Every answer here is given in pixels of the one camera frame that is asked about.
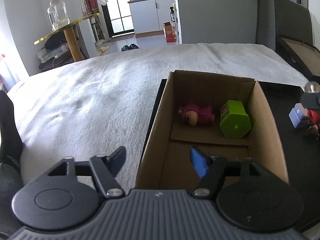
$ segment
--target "white blanket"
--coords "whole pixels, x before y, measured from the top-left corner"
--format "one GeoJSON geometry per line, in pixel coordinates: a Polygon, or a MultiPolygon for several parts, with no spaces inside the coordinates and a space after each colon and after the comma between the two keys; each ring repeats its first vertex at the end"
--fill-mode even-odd
{"type": "Polygon", "coordinates": [[[24,143],[26,184],[65,156],[76,161],[127,148],[117,180],[134,186],[162,78],[175,69],[215,72],[304,86],[307,79],[275,52],[253,44],[186,44],[135,49],[30,77],[9,93],[24,143]]]}

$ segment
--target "yellow table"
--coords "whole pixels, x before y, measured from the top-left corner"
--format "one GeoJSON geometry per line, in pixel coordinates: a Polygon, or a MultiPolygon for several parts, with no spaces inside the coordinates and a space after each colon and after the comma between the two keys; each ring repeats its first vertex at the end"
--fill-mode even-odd
{"type": "Polygon", "coordinates": [[[69,49],[70,49],[70,52],[71,52],[71,55],[73,57],[73,60],[76,62],[76,61],[81,61],[83,60],[82,58],[82,54],[80,52],[80,48],[79,48],[79,45],[78,45],[78,42],[76,40],[76,36],[75,36],[75,33],[73,31],[73,25],[75,24],[78,24],[79,22],[82,22],[84,20],[87,20],[87,19],[90,19],[90,18],[93,18],[93,17],[96,17],[98,16],[100,13],[95,13],[95,14],[92,14],[90,16],[86,16],[82,19],[79,19],[79,20],[76,20],[74,22],[71,22],[70,24],[66,25],[66,26],[63,26],[61,28],[59,28],[58,30],[55,30],[49,34],[47,34],[46,36],[40,38],[39,40],[35,41],[35,45],[38,44],[39,42],[51,37],[52,35],[60,32],[60,31],[63,31],[64,32],[64,35],[66,37],[66,40],[67,40],[67,43],[69,45],[69,49]]]}

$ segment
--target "pink plush toy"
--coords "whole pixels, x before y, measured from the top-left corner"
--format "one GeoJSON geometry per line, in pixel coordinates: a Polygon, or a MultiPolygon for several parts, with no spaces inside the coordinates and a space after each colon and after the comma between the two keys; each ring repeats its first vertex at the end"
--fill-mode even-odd
{"type": "Polygon", "coordinates": [[[189,104],[185,107],[179,107],[178,113],[181,115],[183,121],[187,120],[192,126],[196,124],[207,124],[214,120],[211,106],[200,108],[199,106],[189,104]]]}

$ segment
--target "frosted glass pane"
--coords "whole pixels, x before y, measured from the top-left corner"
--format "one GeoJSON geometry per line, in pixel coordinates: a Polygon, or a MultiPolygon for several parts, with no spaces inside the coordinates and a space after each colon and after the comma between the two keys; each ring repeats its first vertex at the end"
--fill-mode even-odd
{"type": "Polygon", "coordinates": [[[125,31],[133,29],[133,23],[131,16],[122,18],[123,27],[125,31]]]}
{"type": "Polygon", "coordinates": [[[108,11],[110,15],[110,20],[120,18],[120,12],[117,0],[108,0],[108,11]]]}
{"type": "Polygon", "coordinates": [[[130,12],[128,0],[118,0],[118,3],[119,3],[121,17],[130,16],[131,12],[130,12]]]}
{"type": "Polygon", "coordinates": [[[122,26],[121,19],[113,20],[113,21],[111,21],[111,24],[112,24],[112,28],[113,28],[114,33],[123,32],[123,26],[122,26]]]}

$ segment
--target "kitchen cabinet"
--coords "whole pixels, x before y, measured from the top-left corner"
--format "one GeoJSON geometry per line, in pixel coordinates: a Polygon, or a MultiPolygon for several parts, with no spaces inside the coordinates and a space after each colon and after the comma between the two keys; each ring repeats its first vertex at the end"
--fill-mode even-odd
{"type": "Polygon", "coordinates": [[[170,7],[173,6],[173,3],[174,0],[156,0],[159,26],[161,30],[164,23],[171,21],[170,7]]]}
{"type": "Polygon", "coordinates": [[[171,21],[170,7],[174,0],[139,0],[130,2],[134,32],[162,31],[163,24],[171,21]]]}
{"type": "Polygon", "coordinates": [[[130,3],[129,5],[133,28],[136,34],[160,30],[156,0],[141,0],[130,3]]]}

